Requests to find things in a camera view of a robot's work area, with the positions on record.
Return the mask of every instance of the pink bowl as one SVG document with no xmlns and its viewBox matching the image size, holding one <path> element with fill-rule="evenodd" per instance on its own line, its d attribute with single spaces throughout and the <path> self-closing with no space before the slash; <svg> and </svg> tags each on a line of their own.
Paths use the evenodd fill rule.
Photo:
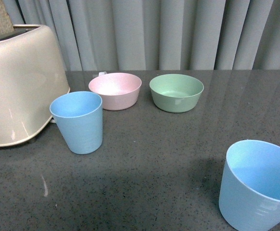
<svg viewBox="0 0 280 231">
<path fill-rule="evenodd" d="M 118 111 L 136 103 L 141 84 L 141 79 L 135 75 L 110 73 L 94 78 L 89 89 L 102 97 L 103 109 Z"/>
</svg>

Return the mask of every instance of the plastic cup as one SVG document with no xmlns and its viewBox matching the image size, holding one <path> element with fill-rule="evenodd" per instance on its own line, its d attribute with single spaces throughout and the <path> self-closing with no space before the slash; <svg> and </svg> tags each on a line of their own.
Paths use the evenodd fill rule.
<svg viewBox="0 0 280 231">
<path fill-rule="evenodd" d="M 219 208 L 239 231 L 268 231 L 280 222 L 280 147 L 245 140 L 227 151 Z"/>
<path fill-rule="evenodd" d="M 89 154 L 102 144 L 102 98 L 93 92 L 76 91 L 55 99 L 50 112 L 68 148 Z"/>
</svg>

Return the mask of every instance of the gray curtain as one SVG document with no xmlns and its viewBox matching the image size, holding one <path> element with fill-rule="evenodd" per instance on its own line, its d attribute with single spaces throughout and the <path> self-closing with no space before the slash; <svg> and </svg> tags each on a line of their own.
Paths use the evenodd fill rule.
<svg viewBox="0 0 280 231">
<path fill-rule="evenodd" d="M 280 69 L 280 0 L 3 0 L 66 70 Z"/>
</svg>

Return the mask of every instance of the green bowl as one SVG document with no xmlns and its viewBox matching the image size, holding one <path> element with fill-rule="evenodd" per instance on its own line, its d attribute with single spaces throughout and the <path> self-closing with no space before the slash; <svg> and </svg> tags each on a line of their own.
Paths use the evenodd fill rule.
<svg viewBox="0 0 280 231">
<path fill-rule="evenodd" d="M 191 76 L 167 74 L 153 78 L 150 88 L 157 107 L 166 112 L 181 113 L 196 106 L 204 85 Z"/>
</svg>

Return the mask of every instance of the bowl rim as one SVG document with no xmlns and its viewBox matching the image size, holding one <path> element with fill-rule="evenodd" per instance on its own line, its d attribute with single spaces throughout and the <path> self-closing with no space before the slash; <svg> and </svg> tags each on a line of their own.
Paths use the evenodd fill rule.
<svg viewBox="0 0 280 231">
<path fill-rule="evenodd" d="M 134 79 L 139 80 L 139 85 L 135 89 L 133 89 L 133 90 L 131 90 L 129 92 L 122 93 L 122 94 L 101 94 L 101 93 L 98 93 L 97 91 L 93 91 L 90 88 L 91 83 L 93 83 L 95 81 L 98 81 L 98 80 L 101 80 L 103 77 L 110 77 L 111 75 L 114 75 L 114 74 L 115 75 L 124 74 L 124 75 L 128 75 L 130 77 L 133 77 Z M 94 92 L 96 94 L 102 95 L 102 96 L 121 96 L 121 95 L 127 95 L 127 94 L 130 94 L 130 93 L 133 93 L 133 92 L 137 91 L 141 86 L 142 86 L 142 80 L 138 76 L 130 74 L 130 73 L 124 73 L 124 72 L 113 72 L 113 73 L 108 73 L 108 74 L 105 74 L 105 75 L 102 75 L 102 76 L 97 76 L 94 79 L 92 79 L 90 81 L 89 85 L 88 85 L 90 91 L 92 91 L 92 92 Z"/>
<path fill-rule="evenodd" d="M 199 92 L 199 93 L 197 93 L 197 94 L 194 94 L 194 95 L 189 95 L 189 96 L 181 96 L 181 97 L 174 97 L 174 96 L 167 96 L 167 95 L 164 95 L 164 94 L 161 94 L 161 93 L 159 93 L 159 92 L 157 92 L 156 90 L 154 90 L 152 87 L 151 87 L 151 83 L 152 83 L 152 81 L 154 80 L 154 79 L 156 79 L 156 78 L 159 78 L 159 77 L 164 77 L 164 76 L 168 76 L 168 75 L 176 75 L 176 76 L 185 76 L 185 77 L 190 77 L 190 78 L 193 78 L 193 79 L 195 79 L 195 80 L 197 80 L 201 85 L 202 85 L 202 90 Z M 191 98 L 191 97 L 194 97 L 194 96 L 197 96 L 197 95 L 200 95 L 203 91 L 204 91 L 204 84 L 203 84 L 203 82 L 202 81 L 200 81 L 200 80 L 198 80 L 197 78 L 195 78 L 195 77 L 192 77 L 192 76 L 188 76 L 188 75 L 183 75 L 183 74 L 175 74 L 175 73 L 173 73 L 173 74 L 164 74 L 164 75 L 160 75 L 160 76 L 156 76 L 156 77 L 154 77 L 153 79 L 151 79 L 151 81 L 150 81 L 150 89 L 151 89 L 151 91 L 154 91 L 156 94 L 158 94 L 158 95 L 161 95 L 161 96 L 163 96 L 163 97 L 167 97 L 167 98 L 171 98 L 171 99 L 175 99 L 175 98 L 177 98 L 177 99 L 185 99 L 185 98 Z"/>
</svg>

